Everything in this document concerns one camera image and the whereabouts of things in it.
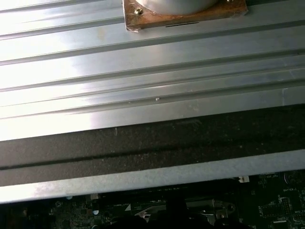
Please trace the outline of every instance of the screw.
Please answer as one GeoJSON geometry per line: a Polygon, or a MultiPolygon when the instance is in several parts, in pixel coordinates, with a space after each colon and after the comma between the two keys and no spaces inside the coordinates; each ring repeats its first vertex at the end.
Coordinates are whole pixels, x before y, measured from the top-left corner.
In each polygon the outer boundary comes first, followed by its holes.
{"type": "Polygon", "coordinates": [[[61,207],[61,202],[57,201],[57,202],[55,203],[55,207],[57,207],[57,208],[61,207]]]}
{"type": "Polygon", "coordinates": [[[141,14],[143,14],[143,10],[141,8],[136,8],[136,10],[134,11],[134,14],[141,15],[141,14]]]}

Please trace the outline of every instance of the metal cylinder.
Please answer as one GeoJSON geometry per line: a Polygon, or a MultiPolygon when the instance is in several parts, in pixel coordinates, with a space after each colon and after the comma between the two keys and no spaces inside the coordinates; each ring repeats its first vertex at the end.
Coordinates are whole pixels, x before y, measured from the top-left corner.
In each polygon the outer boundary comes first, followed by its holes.
{"type": "Polygon", "coordinates": [[[136,0],[147,9],[169,15],[197,13],[214,5],[218,0],[136,0]]]}

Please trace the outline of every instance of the wooden mounting plate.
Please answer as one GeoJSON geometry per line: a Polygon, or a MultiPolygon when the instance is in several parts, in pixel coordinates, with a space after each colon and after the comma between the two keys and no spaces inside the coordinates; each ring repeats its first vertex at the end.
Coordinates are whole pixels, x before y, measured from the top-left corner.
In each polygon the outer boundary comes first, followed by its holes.
{"type": "Polygon", "coordinates": [[[140,29],[151,27],[230,18],[242,16],[248,12],[245,0],[219,0],[218,3],[207,10],[183,16],[162,15],[155,13],[140,5],[136,0],[123,0],[123,7],[126,28],[130,31],[138,31],[140,29]],[[141,8],[143,10],[141,15],[134,13],[137,8],[141,8]]]}

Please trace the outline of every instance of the ridged aluminum surface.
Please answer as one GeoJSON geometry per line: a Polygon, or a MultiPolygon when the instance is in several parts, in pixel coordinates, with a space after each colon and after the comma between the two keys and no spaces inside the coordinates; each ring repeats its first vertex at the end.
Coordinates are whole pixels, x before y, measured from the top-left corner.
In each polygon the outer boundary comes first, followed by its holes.
{"type": "Polygon", "coordinates": [[[0,140],[304,103],[304,9],[132,33],[121,0],[4,1],[0,140]]]}

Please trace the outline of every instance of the circuit board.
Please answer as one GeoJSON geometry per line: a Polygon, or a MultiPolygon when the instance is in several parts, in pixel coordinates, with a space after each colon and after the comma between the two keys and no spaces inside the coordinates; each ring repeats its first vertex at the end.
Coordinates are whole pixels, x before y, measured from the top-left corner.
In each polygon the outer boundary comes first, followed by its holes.
{"type": "Polygon", "coordinates": [[[15,216],[26,221],[28,227],[19,228],[92,229],[94,225],[107,226],[126,216],[151,219],[153,213],[147,216],[147,212],[162,212],[169,197],[180,197],[189,210],[204,212],[208,217],[216,212],[216,217],[228,217],[254,229],[305,229],[304,171],[252,176],[249,181],[240,183],[234,178],[41,200],[5,208],[9,212],[13,209],[15,216]]]}
{"type": "Polygon", "coordinates": [[[305,229],[304,172],[250,177],[240,188],[240,222],[254,229],[305,229]]]}

